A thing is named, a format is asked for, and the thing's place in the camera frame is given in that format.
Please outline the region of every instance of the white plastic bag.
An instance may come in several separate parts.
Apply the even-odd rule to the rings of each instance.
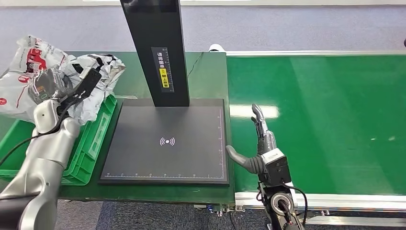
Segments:
[[[64,63],[61,69],[65,75],[69,76],[75,87],[81,81],[79,74],[81,69],[85,67],[98,70],[101,74],[101,80],[89,98],[68,110],[69,115],[82,125],[87,121],[96,120],[100,105],[106,97],[113,93],[118,78],[125,70],[125,65],[120,59],[106,54],[83,55]]]
[[[78,58],[34,36],[17,41],[19,48],[7,72],[0,76],[0,113],[34,122],[34,109],[49,98],[61,98],[80,81],[81,69],[95,68],[101,80],[89,98],[69,109],[81,125],[95,121],[103,100],[113,93],[125,65],[113,55]]]
[[[19,47],[9,71],[25,76],[31,77],[42,69],[57,69],[68,57],[62,50],[32,35],[23,37],[17,44]]]

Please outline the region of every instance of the green plastic crate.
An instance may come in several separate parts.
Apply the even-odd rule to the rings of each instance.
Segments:
[[[88,122],[80,129],[80,134],[75,141],[68,166],[63,172],[62,185],[86,185],[96,164],[104,136],[109,126],[117,100],[114,96],[107,97],[100,106],[97,119]],[[17,120],[11,126],[3,140],[0,142],[0,159],[15,145],[31,136],[35,125]],[[11,181],[21,168],[25,159],[26,143],[19,147],[0,166],[0,178]]]

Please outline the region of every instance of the label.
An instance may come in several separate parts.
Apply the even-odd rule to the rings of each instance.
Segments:
[[[28,83],[29,79],[30,79],[29,77],[24,76],[24,75],[21,75],[21,76],[18,77],[18,81],[21,82],[21,83]]]
[[[159,69],[159,74],[161,75],[162,87],[169,88],[168,75],[166,69]]]
[[[151,47],[161,92],[175,92],[170,71],[168,48]]]
[[[5,98],[0,98],[0,105],[7,104],[7,100]]]

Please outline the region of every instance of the floor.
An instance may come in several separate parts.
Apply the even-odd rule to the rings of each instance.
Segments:
[[[182,23],[186,51],[213,43],[225,50],[404,50],[406,6],[183,7]],[[0,72],[27,34],[67,51],[135,50],[120,7],[0,7]],[[56,229],[234,229],[228,215],[183,205],[60,201]],[[238,230],[266,223],[261,210],[232,220]]]

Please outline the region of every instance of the black cable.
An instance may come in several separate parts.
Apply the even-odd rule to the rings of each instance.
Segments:
[[[302,223],[302,225],[303,225],[303,227],[306,225],[306,219],[307,219],[307,197],[306,197],[306,194],[300,189],[300,188],[296,188],[296,187],[293,187],[293,186],[289,186],[289,185],[287,185],[287,184],[285,184],[285,183],[283,183],[282,182],[282,186],[283,187],[285,187],[285,188],[289,188],[289,189],[294,189],[294,190],[297,190],[299,193],[301,193],[302,195],[303,195],[303,197],[305,198],[304,199],[304,216],[303,216],[303,223]]]
[[[258,201],[262,202],[262,197],[259,199],[258,197],[261,195],[261,191],[258,192],[257,196],[255,197]]]
[[[73,104],[75,104],[76,101],[79,100],[79,98],[80,98],[80,96],[77,97],[75,100],[71,101],[71,102],[67,105],[67,107],[61,112],[61,116],[59,116],[58,122],[56,123],[56,125],[55,125],[51,130],[49,130],[48,132],[45,132],[45,133],[40,133],[40,134],[38,134],[38,135],[36,135],[36,136],[34,136],[34,137],[27,138],[27,139],[23,140],[22,142],[18,143],[16,146],[14,146],[14,147],[0,160],[0,166],[7,160],[7,158],[8,158],[11,154],[12,154],[14,151],[16,151],[16,149],[18,149],[21,145],[27,143],[28,141],[30,141],[30,140],[32,140],[32,139],[35,139],[35,138],[38,138],[38,137],[41,137],[41,136],[44,136],[44,135],[48,135],[48,134],[51,134],[51,133],[55,133],[56,131],[58,131],[59,127],[61,126],[62,121],[64,120],[64,116],[65,116],[66,113],[68,112],[68,109],[69,109]]]
[[[291,216],[291,212],[289,210],[288,204],[284,200],[279,200],[278,205],[283,207],[283,209],[284,209],[283,212],[285,213],[286,219],[287,219],[287,221],[289,223],[291,223],[292,222],[292,216]]]
[[[199,57],[196,59],[196,61],[194,62],[194,64],[193,64],[193,66],[192,66],[192,69],[191,69],[191,71],[189,71],[189,73],[188,73],[188,76],[187,77],[189,77],[189,75],[191,74],[191,72],[193,71],[193,69],[194,69],[194,66],[196,65],[196,63],[197,63],[197,61],[203,56],[203,54],[204,54],[204,52],[202,52],[200,55],[199,55]]]
[[[232,212],[229,212],[229,215],[228,215],[230,217],[231,225],[233,225],[234,230],[237,230],[236,225],[234,224],[233,217],[231,216],[231,214],[232,214]]]

